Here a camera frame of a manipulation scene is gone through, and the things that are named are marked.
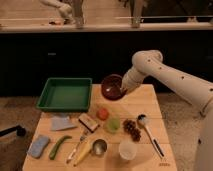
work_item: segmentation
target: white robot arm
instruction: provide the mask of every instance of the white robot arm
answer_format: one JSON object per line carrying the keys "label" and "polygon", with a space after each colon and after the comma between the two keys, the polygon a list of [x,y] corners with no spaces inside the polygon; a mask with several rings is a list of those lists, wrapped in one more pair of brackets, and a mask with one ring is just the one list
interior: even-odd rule
{"label": "white robot arm", "polygon": [[200,134],[194,170],[213,170],[213,84],[162,63],[158,50],[140,51],[133,55],[132,68],[124,75],[122,90],[127,93],[152,76],[197,107],[205,120]]}

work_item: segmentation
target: green plastic tray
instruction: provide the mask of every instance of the green plastic tray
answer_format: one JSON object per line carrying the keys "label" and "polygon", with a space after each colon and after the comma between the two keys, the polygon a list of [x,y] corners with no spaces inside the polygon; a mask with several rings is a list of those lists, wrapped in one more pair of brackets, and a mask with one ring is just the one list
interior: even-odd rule
{"label": "green plastic tray", "polygon": [[91,90],[91,78],[49,78],[37,108],[44,112],[87,112]]}

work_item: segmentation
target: wooden tabletop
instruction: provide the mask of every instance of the wooden tabletop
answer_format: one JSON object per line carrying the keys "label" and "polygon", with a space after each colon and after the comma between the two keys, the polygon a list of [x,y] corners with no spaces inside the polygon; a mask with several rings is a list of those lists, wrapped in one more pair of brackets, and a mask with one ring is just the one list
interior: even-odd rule
{"label": "wooden tabletop", "polygon": [[[108,109],[111,115],[120,116],[121,127],[116,134],[110,134],[103,129],[103,121],[96,117],[96,112],[100,107]],[[66,164],[66,159],[72,149],[76,146],[83,132],[84,126],[78,121],[79,113],[70,115],[71,122],[78,125],[75,129],[64,131],[50,131],[51,113],[42,113],[38,123],[33,141],[39,134],[46,135],[51,142],[45,148],[39,159],[34,159],[27,155],[24,171],[175,171],[177,170],[173,152],[169,143],[164,121],[160,112],[156,94],[152,85],[141,85],[137,90],[124,96],[117,101],[105,99],[100,91],[99,84],[93,84],[91,104],[88,114],[95,118],[101,127],[88,136],[92,141],[104,139],[108,144],[108,149],[103,157],[89,154],[78,166],[73,167],[73,163]],[[122,122],[125,119],[135,120],[139,114],[146,114],[149,118],[149,127],[152,134],[159,142],[166,161],[162,161],[151,144],[147,133],[141,129],[141,140],[136,143],[137,155],[131,162],[124,163],[118,153],[118,145],[123,139],[131,139],[130,135],[124,133]],[[49,160],[48,155],[54,144],[63,135],[71,135],[72,139],[67,139],[59,148],[54,160]]]}

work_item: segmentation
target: red fruit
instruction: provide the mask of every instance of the red fruit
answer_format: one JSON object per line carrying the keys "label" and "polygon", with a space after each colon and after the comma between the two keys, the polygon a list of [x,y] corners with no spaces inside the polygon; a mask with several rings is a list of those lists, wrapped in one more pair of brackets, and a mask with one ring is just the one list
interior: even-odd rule
{"label": "red fruit", "polygon": [[100,120],[106,120],[109,116],[109,112],[106,108],[100,108],[98,109],[97,111],[97,117],[100,119]]}

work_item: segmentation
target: dark cabinet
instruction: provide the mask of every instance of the dark cabinet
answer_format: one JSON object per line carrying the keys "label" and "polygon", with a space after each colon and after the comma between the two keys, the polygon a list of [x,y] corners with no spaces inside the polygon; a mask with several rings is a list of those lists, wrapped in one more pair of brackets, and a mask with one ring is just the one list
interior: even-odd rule
{"label": "dark cabinet", "polygon": [[[48,77],[123,75],[132,55],[158,49],[164,63],[213,81],[212,31],[31,33],[0,35],[0,95],[40,95]],[[164,87],[147,79],[160,90]]]}

